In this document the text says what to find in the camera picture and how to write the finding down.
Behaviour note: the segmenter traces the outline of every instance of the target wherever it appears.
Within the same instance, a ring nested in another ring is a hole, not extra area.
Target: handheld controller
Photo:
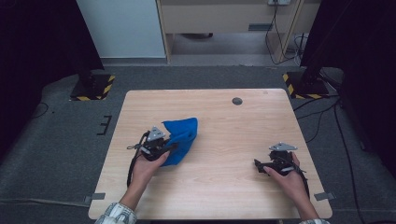
[[[139,157],[139,152],[141,152],[141,155],[143,155],[148,161],[156,161],[163,153],[177,148],[178,143],[167,146],[166,144],[170,139],[165,140],[164,137],[165,133],[160,131],[157,127],[152,127],[151,131],[143,133],[138,144],[134,145],[133,147],[127,147],[127,149],[136,149],[136,153],[134,154],[134,158],[132,159],[131,165],[129,167],[128,179],[126,183],[128,187],[131,184],[132,171],[134,169],[134,164],[136,163],[137,157]]]
[[[289,150],[296,150],[297,147],[293,147],[280,142],[270,147],[270,149],[272,151],[269,156],[272,162],[261,163],[258,160],[254,160],[254,164],[256,165],[259,173],[267,174],[264,170],[264,166],[274,169],[280,175],[287,175],[288,173],[294,170],[303,179],[305,191],[309,197],[309,187],[308,187],[307,179],[303,174],[304,171],[301,170],[300,167],[294,163],[291,152],[289,151]]]

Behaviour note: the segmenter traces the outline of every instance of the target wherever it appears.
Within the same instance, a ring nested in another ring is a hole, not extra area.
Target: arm
[[[148,161],[144,157],[139,156],[134,165],[131,185],[121,198],[120,203],[135,210],[147,184],[155,171],[166,161],[168,155],[169,152],[166,152],[156,161]]]
[[[294,163],[299,166],[300,162],[294,153],[292,153],[292,157]],[[301,221],[319,219],[317,210],[306,195],[303,180],[297,172],[291,171],[288,175],[283,176],[270,167],[264,167],[264,169],[294,202]]]
[[[169,152],[156,161],[148,161],[139,156],[133,170],[131,185],[118,203],[112,203],[95,224],[134,224],[137,217],[134,210],[155,171],[166,161]]]

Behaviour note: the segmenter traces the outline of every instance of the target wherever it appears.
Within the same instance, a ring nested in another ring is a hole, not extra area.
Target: gray floor
[[[197,88],[283,88],[280,75],[299,70],[298,61],[273,64],[264,44],[264,35],[214,34],[212,38],[178,35],[170,63],[106,64],[106,71],[116,76],[104,101],[70,102],[78,78],[71,76],[48,85],[43,91],[45,105],[37,107],[38,119],[32,119],[0,168],[0,199],[38,198],[82,203],[94,192],[106,157],[106,150],[127,90],[197,89]],[[342,71],[325,68],[329,76],[340,80]],[[323,110],[336,99],[315,101],[297,110],[296,117]],[[295,108],[308,100],[290,99]],[[99,124],[104,116],[113,120],[105,136]],[[308,143],[323,187],[337,197],[331,200],[331,223],[361,223],[354,192],[365,223],[396,220],[396,180],[381,165],[374,153],[360,149],[350,121],[340,107],[337,115],[346,138],[354,178],[347,152],[337,129],[332,110],[298,119]],[[0,204],[0,223],[93,223],[88,208],[27,203]],[[284,220],[297,223],[298,220]]]

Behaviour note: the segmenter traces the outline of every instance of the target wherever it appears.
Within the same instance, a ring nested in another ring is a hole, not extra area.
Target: black strap
[[[311,198],[311,197],[309,196],[308,180],[305,178],[305,175],[303,174],[302,171],[298,172],[298,174],[299,174],[300,177],[303,179],[305,191],[306,191],[306,194],[308,195],[308,198]]]
[[[128,179],[126,180],[127,187],[129,187],[129,185],[131,184],[132,171],[134,170],[134,164],[136,163],[137,158],[140,156],[139,151],[140,151],[140,149],[138,148],[136,150],[136,153],[134,154],[134,158],[131,161],[131,165],[129,165]]]

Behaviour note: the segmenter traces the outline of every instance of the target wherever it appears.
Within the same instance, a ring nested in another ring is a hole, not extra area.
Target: person's left hand
[[[147,185],[155,171],[166,161],[169,156],[169,151],[163,153],[156,161],[148,161],[144,156],[139,154],[136,163],[134,164],[133,181],[139,181]]]

